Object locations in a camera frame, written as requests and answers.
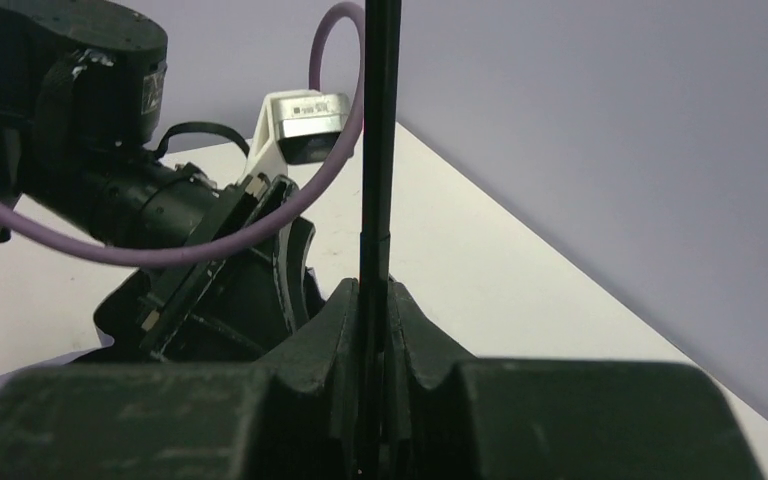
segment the black pole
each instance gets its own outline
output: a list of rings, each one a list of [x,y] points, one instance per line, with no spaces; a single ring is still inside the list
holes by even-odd
[[[399,66],[401,0],[366,0],[363,212],[358,322],[361,345],[358,473],[377,479],[390,277],[390,203]]]

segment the white table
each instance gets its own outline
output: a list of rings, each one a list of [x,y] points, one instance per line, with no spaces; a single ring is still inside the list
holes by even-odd
[[[308,256],[325,294],[357,275],[360,150],[306,213]],[[170,156],[218,182],[242,171],[221,145]],[[300,183],[316,167],[291,170]],[[24,199],[19,210],[76,236]],[[426,315],[480,356],[665,360],[692,363],[546,242],[403,128],[397,130],[393,275]],[[0,374],[98,339],[91,315],[129,270],[74,260],[22,238],[0,245]],[[726,395],[768,476],[768,422]]]

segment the wall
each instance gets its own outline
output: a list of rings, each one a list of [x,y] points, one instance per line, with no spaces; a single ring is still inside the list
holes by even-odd
[[[161,128],[250,134],[332,2],[122,3],[170,32]],[[768,0],[404,3],[403,122],[768,417]]]

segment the purple cable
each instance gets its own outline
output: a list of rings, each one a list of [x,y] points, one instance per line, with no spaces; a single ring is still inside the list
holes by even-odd
[[[355,144],[363,130],[363,78],[364,44],[366,38],[365,15],[360,5],[341,2],[331,7],[316,30],[310,52],[310,88],[319,90],[319,74],[325,42],[334,25],[342,18],[349,18],[355,24],[360,41],[360,68],[355,89],[354,102],[346,120],[343,132],[337,138],[334,148],[322,167],[304,188],[290,197],[274,212],[226,237],[209,243],[181,248],[158,250],[136,250],[128,248],[101,247],[85,243],[62,233],[51,230],[24,215],[14,212],[0,203],[0,225],[27,237],[41,245],[59,252],[97,263],[123,267],[172,267],[189,265],[209,260],[227,258],[271,237],[301,215],[315,202],[337,178],[348,159],[354,153]]]

